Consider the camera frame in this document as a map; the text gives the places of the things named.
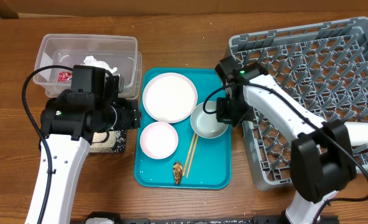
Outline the silver red foil wrapper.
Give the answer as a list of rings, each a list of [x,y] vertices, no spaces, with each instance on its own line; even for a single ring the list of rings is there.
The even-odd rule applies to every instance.
[[[67,83],[70,82],[72,78],[71,72],[60,72],[58,74],[58,83]]]

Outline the pink bowl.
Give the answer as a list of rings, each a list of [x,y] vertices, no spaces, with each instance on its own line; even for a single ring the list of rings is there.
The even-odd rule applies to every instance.
[[[154,122],[147,125],[140,134],[140,148],[152,159],[165,159],[178,147],[178,133],[168,123]]]

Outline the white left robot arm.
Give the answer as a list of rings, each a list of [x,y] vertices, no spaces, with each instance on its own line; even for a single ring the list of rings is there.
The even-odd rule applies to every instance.
[[[81,168],[95,133],[140,127],[137,100],[120,98],[119,76],[99,67],[75,65],[71,86],[45,105],[36,123],[22,87],[24,110],[40,138],[40,165],[26,223],[69,223]]]

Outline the white napkin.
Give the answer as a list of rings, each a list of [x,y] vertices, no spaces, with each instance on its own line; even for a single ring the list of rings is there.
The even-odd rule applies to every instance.
[[[111,74],[117,72],[117,67],[110,67],[105,61],[97,60],[92,55],[85,57],[81,65],[103,68],[109,71]]]

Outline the grey green bowl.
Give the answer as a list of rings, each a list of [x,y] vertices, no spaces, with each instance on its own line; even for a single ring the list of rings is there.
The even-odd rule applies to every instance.
[[[226,132],[229,125],[218,122],[215,114],[207,114],[203,110],[204,103],[196,106],[190,116],[190,124],[199,137],[213,139]]]

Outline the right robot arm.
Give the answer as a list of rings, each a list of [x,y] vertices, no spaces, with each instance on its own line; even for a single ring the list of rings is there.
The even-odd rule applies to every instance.
[[[257,109],[290,143],[296,193],[279,223],[322,223],[322,210],[356,177],[358,163],[344,122],[327,122],[308,111],[259,63],[242,67],[230,56],[220,60],[215,71],[228,90],[217,100],[218,122],[237,126],[253,120],[252,110]]]

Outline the large pink plate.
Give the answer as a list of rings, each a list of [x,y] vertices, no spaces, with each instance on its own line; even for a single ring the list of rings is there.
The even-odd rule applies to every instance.
[[[193,82],[180,73],[167,72],[157,75],[146,84],[142,103],[156,121],[181,122],[195,109],[198,92]]]

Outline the brown food scrap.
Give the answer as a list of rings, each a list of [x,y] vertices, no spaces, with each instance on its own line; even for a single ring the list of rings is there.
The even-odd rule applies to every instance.
[[[175,185],[180,185],[183,177],[183,165],[181,162],[176,161],[172,167],[173,169],[173,178]]]

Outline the pile of white rice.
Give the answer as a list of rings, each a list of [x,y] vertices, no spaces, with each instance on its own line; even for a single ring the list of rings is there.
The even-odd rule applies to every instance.
[[[126,150],[127,131],[106,131],[94,133],[90,153],[118,153]]]

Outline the small white cup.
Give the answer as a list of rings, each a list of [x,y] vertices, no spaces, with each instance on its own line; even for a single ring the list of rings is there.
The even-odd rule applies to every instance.
[[[345,122],[351,146],[368,144],[368,123]]]

